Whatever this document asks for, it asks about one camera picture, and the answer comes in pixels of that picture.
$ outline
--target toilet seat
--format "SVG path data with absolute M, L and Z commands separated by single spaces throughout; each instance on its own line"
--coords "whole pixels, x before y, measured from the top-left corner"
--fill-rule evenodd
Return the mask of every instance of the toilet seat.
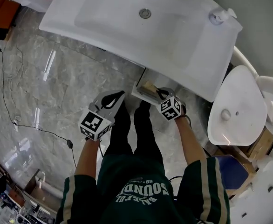
M 246 66 L 237 66 L 215 98 L 208 138 L 214 145 L 251 145 L 261 134 L 266 117 L 266 104 L 252 74 Z

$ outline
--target striped sleeve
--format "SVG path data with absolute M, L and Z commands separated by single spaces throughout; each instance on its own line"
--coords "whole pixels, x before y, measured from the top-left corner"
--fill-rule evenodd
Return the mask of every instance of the striped sleeve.
M 217 158 L 196 161 L 185 169 L 177 201 L 189 207 L 199 220 L 214 224 L 230 223 L 229 199 Z
M 55 223 L 79 223 L 88 217 L 96 220 L 99 217 L 99 199 L 93 177 L 75 175 L 65 179 L 63 199 Z

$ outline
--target sink drain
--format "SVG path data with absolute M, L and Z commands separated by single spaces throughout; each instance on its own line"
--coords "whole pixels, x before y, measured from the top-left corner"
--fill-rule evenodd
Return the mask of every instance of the sink drain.
M 141 9 L 139 14 L 140 14 L 140 17 L 144 19 L 151 17 L 151 11 L 146 8 Z

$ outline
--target white sink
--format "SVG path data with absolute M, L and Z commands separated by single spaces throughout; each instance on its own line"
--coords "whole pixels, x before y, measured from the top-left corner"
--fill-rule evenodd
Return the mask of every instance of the white sink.
M 215 145 L 251 145 L 261 134 L 267 108 L 246 66 L 237 66 L 225 78 L 213 103 L 208 138 Z
M 224 78 L 241 25 L 219 26 L 212 0 L 54 0 L 40 29 L 98 46 L 155 70 L 208 101 Z M 147 9 L 147 19 L 139 15 Z

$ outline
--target marble floor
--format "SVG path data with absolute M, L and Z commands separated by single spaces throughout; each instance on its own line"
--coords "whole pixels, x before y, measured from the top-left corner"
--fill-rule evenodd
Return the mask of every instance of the marble floor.
M 4 52 L 4 95 L 12 119 L 19 124 L 39 126 L 72 140 L 74 158 L 79 159 L 84 136 L 77 122 L 83 109 L 101 92 L 126 91 L 126 106 L 133 117 L 140 100 L 132 96 L 143 68 L 107 51 L 38 29 L 43 14 L 24 8 L 8 42 L 0 41 Z M 75 171 L 71 150 L 56 136 L 34 128 L 14 129 L 2 97 L 2 54 L 0 53 L 0 163 L 21 187 L 39 168 L 46 182 L 63 190 L 64 179 Z M 208 138 L 198 118 L 196 96 L 181 89 L 193 130 L 202 146 Z M 164 158 L 168 178 L 182 175 L 186 167 L 180 137 L 174 122 L 165 121 L 156 108 L 150 110 L 156 142 Z M 137 135 L 131 123 L 129 143 L 136 148 Z M 110 133 L 101 146 L 109 145 Z M 102 158 L 98 155 L 97 173 Z

